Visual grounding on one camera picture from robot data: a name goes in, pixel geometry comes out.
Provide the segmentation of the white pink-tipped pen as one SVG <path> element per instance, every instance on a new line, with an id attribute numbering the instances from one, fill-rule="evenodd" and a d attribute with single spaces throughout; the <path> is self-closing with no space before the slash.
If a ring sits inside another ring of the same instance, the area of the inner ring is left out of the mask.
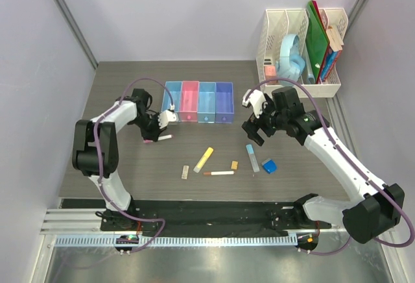
<path id="1" fill-rule="evenodd" d="M 168 134 L 168 135 L 165 135 L 165 136 L 158 137 L 158 139 L 156 141 L 154 141 L 154 140 L 143 140 L 143 143 L 160 142 L 160 141 L 169 140 L 169 139 L 172 139 L 172 138 L 173 138 L 173 135 L 172 134 Z"/>

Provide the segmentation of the blue capped highlighter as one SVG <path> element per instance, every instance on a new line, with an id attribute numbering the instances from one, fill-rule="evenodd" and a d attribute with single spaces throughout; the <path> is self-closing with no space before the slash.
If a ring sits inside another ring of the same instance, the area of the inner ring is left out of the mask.
<path id="1" fill-rule="evenodd" d="M 247 153 L 248 153 L 248 157 L 250 159 L 250 163 L 252 165 L 253 172 L 258 173 L 259 172 L 259 165 L 257 163 L 257 158 L 255 156 L 254 148 L 253 148 L 252 144 L 247 144 L 246 145 L 246 150 L 247 150 Z"/>

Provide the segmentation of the small orange eraser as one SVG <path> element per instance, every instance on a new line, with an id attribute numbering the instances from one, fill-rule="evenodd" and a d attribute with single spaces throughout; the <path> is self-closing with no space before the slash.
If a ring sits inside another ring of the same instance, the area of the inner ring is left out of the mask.
<path id="1" fill-rule="evenodd" d="M 238 161 L 233 161 L 231 163 L 231 169 L 232 170 L 237 170 L 237 168 L 238 168 Z"/>

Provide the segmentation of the blue pencil sharpener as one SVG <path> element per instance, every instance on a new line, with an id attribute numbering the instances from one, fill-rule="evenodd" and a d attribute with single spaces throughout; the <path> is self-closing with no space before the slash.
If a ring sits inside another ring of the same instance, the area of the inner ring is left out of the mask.
<path id="1" fill-rule="evenodd" d="M 278 170 L 278 167 L 272 159 L 268 158 L 261 162 L 261 166 L 267 174 L 273 174 Z"/>

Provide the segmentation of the white brown-capped pen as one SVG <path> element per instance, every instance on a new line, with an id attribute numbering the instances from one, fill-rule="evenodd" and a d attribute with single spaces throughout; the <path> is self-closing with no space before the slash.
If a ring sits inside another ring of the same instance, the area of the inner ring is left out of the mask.
<path id="1" fill-rule="evenodd" d="M 204 176 L 224 176 L 224 175 L 234 175 L 235 171 L 210 171 L 203 172 Z"/>

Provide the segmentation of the blue pink drawer organizer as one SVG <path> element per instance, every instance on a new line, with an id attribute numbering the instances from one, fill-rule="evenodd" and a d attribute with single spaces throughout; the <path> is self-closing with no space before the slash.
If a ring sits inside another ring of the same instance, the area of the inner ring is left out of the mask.
<path id="1" fill-rule="evenodd" d="M 181 122 L 226 123 L 234 121 L 233 84 L 231 82 L 167 81 L 161 110 L 174 111 Z"/>

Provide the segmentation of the yellow highlighter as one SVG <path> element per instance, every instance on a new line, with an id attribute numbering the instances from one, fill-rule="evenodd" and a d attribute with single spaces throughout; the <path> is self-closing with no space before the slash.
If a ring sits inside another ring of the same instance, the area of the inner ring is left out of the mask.
<path id="1" fill-rule="evenodd" d="M 197 162 L 196 166 L 193 168 L 193 171 L 195 173 L 200 172 L 200 170 L 203 168 L 204 164 L 207 162 L 207 160 L 212 155 L 212 153 L 213 153 L 213 148 L 208 147 L 206 151 L 204 152 L 204 154 L 202 155 L 202 157 L 200 158 L 200 160 Z"/>

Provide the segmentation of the pink cube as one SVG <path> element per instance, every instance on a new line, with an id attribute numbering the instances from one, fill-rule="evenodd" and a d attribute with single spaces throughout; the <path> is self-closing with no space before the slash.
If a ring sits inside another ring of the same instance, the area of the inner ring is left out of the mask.
<path id="1" fill-rule="evenodd" d="M 273 65 L 264 66 L 264 76 L 267 80 L 267 85 L 277 85 L 278 81 L 275 80 L 277 77 L 277 69 Z"/>

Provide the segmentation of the light blue headphones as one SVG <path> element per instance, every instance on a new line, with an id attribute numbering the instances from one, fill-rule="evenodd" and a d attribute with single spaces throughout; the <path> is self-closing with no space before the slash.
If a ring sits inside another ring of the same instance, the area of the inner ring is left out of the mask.
<path id="1" fill-rule="evenodd" d="M 299 50 L 300 39 L 297 34 L 287 34 L 283 37 L 279 51 L 278 80 L 282 86 L 293 86 L 298 82 L 305 68 L 305 60 Z"/>

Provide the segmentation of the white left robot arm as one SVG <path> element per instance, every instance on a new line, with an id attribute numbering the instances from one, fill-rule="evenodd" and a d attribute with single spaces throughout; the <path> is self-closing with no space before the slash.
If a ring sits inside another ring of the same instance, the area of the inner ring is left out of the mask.
<path id="1" fill-rule="evenodd" d="M 103 219 L 115 220 L 123 230 L 132 230 L 138 222 L 134 198 L 127 192 L 118 173 L 118 132 L 127 125 L 139 127 L 145 141 L 158 141 L 166 129 L 160 125 L 160 113 L 150 109 L 152 96 L 144 89 L 117 99 L 103 114 L 81 119 L 75 124 L 72 165 L 88 177 L 106 203 Z"/>

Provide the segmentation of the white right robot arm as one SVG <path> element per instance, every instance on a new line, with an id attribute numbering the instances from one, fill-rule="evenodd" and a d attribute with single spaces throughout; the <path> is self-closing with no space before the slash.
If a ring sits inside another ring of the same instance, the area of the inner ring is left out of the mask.
<path id="1" fill-rule="evenodd" d="M 296 225 L 306 228 L 322 221 L 343 226 L 355 241 L 364 244 L 399 224 L 403 189 L 398 184 L 385 184 L 364 167 L 318 110 L 305 111 L 294 88 L 278 88 L 271 95 L 248 90 L 242 105 L 252 109 L 242 125 L 249 139 L 262 145 L 259 130 L 268 137 L 285 131 L 328 168 L 349 197 L 348 201 L 336 201 L 311 193 L 298 199 L 298 208 L 292 213 Z"/>

